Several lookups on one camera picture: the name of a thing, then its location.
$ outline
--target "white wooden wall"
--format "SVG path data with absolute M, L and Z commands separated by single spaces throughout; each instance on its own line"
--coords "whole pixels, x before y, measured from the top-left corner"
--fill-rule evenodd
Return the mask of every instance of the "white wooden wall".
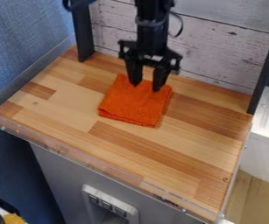
M 223 6 L 227 3 L 229 13 L 222 10 L 221 6 L 216 7 L 216 10 L 213 6 L 208 8 L 208 3 L 205 3 L 207 1 L 178 0 L 174 9 L 183 11 L 187 3 L 190 8 L 195 7 L 196 14 L 192 17 L 181 12 L 184 31 L 178 38 L 170 38 L 168 42 L 170 48 L 183 55 L 181 74 L 251 94 L 269 49 L 269 28 L 266 28 L 269 27 L 269 16 L 266 19 L 269 0 L 210 1 L 212 4 L 224 2 Z M 131 2 L 132 0 L 97 0 L 91 4 L 97 51 L 117 56 L 119 39 L 136 38 L 136 9 Z M 255 3 L 255 10 L 251 8 L 252 3 Z M 211 17 L 202 12 L 205 9 L 210 11 Z M 251 20 L 251 24 L 245 22 L 248 12 L 254 17 L 254 11 L 260 12 L 256 14 L 256 19 Z M 179 23 L 171 17 L 171 32 L 178 29 Z

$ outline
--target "wooden floor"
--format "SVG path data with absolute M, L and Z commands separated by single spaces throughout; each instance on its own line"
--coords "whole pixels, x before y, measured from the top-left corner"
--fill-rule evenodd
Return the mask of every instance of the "wooden floor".
M 269 183 L 239 171 L 225 214 L 235 224 L 269 224 Z
M 96 52 L 80 63 L 72 48 L 0 106 L 0 125 L 16 134 L 19 125 L 26 139 L 214 221 L 250 128 L 250 96 L 170 75 L 173 95 L 158 127 L 100 117 L 99 104 L 125 73 L 120 59 Z

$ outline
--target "folded cloth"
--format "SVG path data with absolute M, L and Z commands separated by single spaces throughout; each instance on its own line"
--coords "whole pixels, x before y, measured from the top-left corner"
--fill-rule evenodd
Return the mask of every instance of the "folded cloth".
M 165 85 L 154 93 L 149 80 L 133 87 L 126 75 L 119 74 L 99 106 L 99 115 L 154 127 L 172 92 L 172 88 Z

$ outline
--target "vertical black post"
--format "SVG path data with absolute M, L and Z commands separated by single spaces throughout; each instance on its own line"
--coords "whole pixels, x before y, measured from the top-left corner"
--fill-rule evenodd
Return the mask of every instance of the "vertical black post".
M 263 93 L 263 90 L 266 86 L 268 77 L 269 77 L 269 53 L 267 54 L 265 64 L 262 68 L 261 75 L 260 75 L 258 82 L 257 82 L 257 86 L 254 90 L 253 95 L 252 95 L 251 102 L 250 102 L 249 108 L 247 110 L 248 114 L 251 114 L 251 115 L 255 114 L 259 100 L 260 100 L 261 95 Z
M 78 60 L 83 62 L 95 51 L 88 5 L 73 10 L 73 20 Z

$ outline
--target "yellow object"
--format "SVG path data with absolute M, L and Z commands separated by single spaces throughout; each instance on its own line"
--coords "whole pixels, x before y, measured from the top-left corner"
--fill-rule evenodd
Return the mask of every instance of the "yellow object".
M 3 218 L 5 224 L 25 224 L 25 221 L 14 213 L 6 214 Z

